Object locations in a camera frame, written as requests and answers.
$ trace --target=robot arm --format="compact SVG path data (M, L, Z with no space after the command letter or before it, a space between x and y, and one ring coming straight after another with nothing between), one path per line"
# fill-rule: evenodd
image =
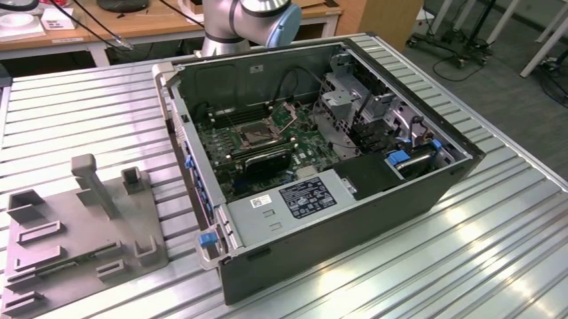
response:
M202 56L250 49L249 41L274 48L294 40L302 10L291 0L204 0Z

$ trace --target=slotted aluminum surface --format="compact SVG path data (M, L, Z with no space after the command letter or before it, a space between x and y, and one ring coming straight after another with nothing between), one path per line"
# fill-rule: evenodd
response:
M196 219L150 80L156 61L15 80L3 95L3 209L16 189L49 195L76 187L65 161L91 152L102 179L132 165L150 171L170 254L166 268L41 318L567 315L567 182L378 38L351 39L488 156L430 212L233 306L191 244Z

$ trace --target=wooden desk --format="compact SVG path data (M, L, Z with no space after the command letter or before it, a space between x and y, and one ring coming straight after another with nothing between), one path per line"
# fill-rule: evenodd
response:
M176 0L167 1L179 8ZM202 27L187 23L186 19L158 0L150 1L147 10L126 13L122 18L118 18L118 13L100 9L96 6L95 0L83 0L82 4L102 21L104 26L132 44L182 40L204 36ZM78 9L78 12L80 13L79 21L86 23L87 27L103 39L112 40L112 36L84 15L84 12L80 9ZM321 36L333 37L341 14L342 9L338 7L330 8L326 5L306 7L302 10L302 25L323 24ZM106 53L107 45L82 27L78 27L76 30L45 32L47 35L44 37L0 43L0 60L55 53L90 51L96 66L110 65Z

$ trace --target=green circuit board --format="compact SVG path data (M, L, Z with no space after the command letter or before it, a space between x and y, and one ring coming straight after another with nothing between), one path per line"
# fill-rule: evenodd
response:
M297 107L295 114L297 120L282 132L291 122L291 114L282 105L275 107L269 119L217 129L198 125L199 139L229 202L295 181L298 169L313 166L319 172L339 161L314 127L307 106ZM273 176L243 178L245 161L279 150L291 152L289 167Z

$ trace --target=white label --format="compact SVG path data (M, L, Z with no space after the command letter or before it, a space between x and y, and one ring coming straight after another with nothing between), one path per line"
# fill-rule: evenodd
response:
M262 205L270 204L271 202L273 200L270 199L270 195L263 195L250 200L253 208L261 207Z
M262 71L265 71L265 66L262 64L250 67L250 74L259 73Z
M52 43L68 43L68 42L80 42L84 41L83 38L67 38L67 39L55 39Z

